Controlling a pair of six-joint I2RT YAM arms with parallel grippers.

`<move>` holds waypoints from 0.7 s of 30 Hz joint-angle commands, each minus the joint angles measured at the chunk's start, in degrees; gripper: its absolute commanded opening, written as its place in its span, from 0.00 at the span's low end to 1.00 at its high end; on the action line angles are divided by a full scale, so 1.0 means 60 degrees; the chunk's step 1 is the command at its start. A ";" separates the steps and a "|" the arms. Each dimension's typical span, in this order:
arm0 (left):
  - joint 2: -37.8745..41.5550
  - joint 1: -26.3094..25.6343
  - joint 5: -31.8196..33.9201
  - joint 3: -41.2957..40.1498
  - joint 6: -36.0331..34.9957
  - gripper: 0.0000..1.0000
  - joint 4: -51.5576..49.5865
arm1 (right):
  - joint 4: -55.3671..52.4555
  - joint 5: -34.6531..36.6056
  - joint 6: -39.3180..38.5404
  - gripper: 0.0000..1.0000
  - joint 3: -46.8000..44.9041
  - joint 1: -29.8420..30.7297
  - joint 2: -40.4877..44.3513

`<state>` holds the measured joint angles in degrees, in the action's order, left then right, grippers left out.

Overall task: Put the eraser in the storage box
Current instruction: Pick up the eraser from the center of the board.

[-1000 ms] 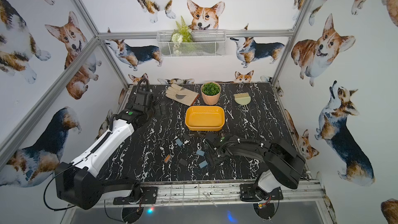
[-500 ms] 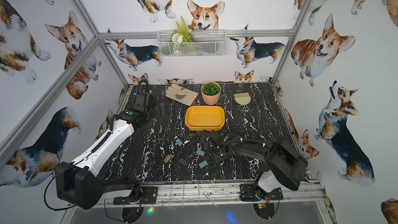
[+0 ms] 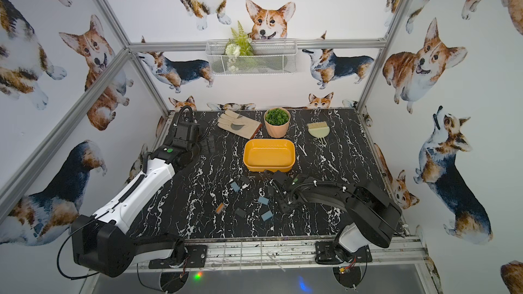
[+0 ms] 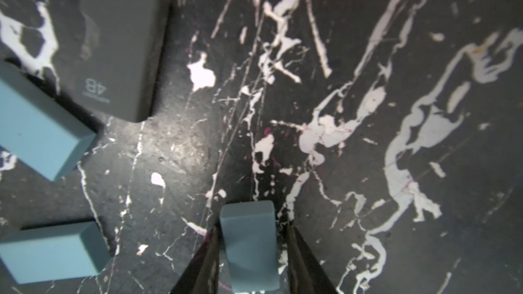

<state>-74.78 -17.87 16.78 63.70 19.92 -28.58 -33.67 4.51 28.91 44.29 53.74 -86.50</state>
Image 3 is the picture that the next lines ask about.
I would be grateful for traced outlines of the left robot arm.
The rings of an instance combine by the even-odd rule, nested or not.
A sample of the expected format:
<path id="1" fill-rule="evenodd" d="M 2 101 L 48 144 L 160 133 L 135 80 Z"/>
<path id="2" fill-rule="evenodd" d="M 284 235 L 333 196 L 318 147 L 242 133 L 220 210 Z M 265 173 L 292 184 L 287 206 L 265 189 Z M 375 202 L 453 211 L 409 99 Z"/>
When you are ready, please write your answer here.
<path id="1" fill-rule="evenodd" d="M 120 276 L 132 265 L 165 260 L 185 264 L 189 253 L 179 235 L 132 238 L 130 227 L 138 213 L 167 181 L 211 148 L 205 121 L 178 121 L 164 145 L 144 157 L 142 170 L 112 200 L 91 216 L 80 215 L 71 225 L 73 260 L 89 276 Z"/>

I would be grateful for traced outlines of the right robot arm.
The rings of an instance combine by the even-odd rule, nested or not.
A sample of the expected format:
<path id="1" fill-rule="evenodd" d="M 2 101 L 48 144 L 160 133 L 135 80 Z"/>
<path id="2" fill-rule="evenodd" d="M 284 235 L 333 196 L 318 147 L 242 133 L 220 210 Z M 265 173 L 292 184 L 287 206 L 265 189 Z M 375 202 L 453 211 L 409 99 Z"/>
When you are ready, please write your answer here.
<path id="1" fill-rule="evenodd" d="M 264 174 L 269 178 L 283 213 L 305 204 L 321 204 L 349 215 L 349 224 L 339 231 L 333 242 L 317 248 L 316 264 L 354 264 L 360 249 L 371 244 L 387 249 L 399 233 L 401 208 L 371 181 L 341 183 L 305 174 L 291 177 L 281 171 L 268 170 Z"/>

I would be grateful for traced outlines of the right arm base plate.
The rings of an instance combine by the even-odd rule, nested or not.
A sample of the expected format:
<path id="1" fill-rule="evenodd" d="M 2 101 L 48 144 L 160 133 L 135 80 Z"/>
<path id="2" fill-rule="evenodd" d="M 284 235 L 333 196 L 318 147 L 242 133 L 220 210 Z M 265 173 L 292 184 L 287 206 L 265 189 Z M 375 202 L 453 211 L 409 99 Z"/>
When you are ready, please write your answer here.
<path id="1" fill-rule="evenodd" d="M 370 263 L 372 261 L 373 258 L 367 246 L 358 249 L 355 253 L 350 253 L 334 242 L 315 243 L 315 262 L 319 265 Z"/>

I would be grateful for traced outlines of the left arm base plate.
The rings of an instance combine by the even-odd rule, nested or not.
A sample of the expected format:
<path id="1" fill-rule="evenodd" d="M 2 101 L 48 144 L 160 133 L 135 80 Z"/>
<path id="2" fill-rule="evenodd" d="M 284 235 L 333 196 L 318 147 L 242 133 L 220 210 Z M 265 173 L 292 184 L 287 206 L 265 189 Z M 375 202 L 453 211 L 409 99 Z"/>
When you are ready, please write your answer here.
<path id="1" fill-rule="evenodd" d="M 183 249 L 175 249 L 170 257 L 166 259 L 151 260 L 149 269 L 183 269 L 203 268 L 206 262 L 208 246 L 189 245 Z"/>

